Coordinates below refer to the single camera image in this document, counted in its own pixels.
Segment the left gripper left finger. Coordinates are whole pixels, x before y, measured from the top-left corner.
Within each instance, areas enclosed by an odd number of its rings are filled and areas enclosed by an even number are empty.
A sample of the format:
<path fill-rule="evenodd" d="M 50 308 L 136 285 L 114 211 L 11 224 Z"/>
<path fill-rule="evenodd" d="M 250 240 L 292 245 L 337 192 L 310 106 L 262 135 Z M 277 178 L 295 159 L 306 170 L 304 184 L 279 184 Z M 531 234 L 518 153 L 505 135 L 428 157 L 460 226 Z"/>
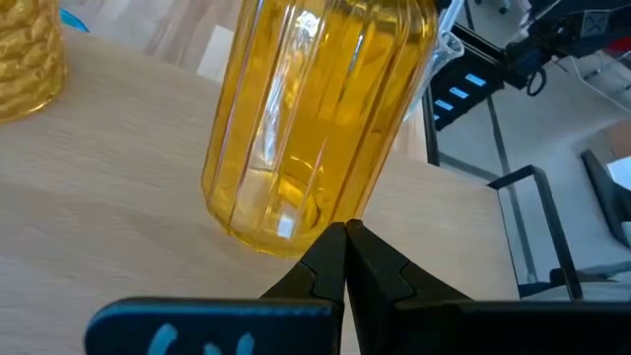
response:
<path fill-rule="evenodd" d="M 329 225 L 255 299 L 132 297 L 95 313 L 88 354 L 337 354 L 344 315 L 346 230 Z"/>

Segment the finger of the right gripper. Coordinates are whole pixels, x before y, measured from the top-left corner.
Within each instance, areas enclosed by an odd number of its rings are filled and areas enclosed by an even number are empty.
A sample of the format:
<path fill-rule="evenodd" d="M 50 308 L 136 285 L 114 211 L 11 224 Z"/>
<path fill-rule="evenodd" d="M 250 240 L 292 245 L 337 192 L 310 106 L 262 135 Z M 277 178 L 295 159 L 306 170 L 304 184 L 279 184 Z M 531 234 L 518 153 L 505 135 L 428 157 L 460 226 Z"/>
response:
<path fill-rule="evenodd" d="M 434 123 L 437 131 L 504 88 L 498 61 L 477 49 L 445 65 L 431 80 Z"/>

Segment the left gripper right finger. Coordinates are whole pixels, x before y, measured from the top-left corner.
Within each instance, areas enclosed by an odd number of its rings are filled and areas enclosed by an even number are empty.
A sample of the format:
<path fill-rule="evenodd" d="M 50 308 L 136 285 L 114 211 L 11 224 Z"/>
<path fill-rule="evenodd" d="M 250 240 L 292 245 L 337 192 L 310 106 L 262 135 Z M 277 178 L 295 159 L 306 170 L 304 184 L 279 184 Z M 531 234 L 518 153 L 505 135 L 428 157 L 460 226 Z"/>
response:
<path fill-rule="evenodd" d="M 346 225 L 348 292 L 364 354 L 627 354 L 630 307 L 474 301 L 359 220 Z"/>

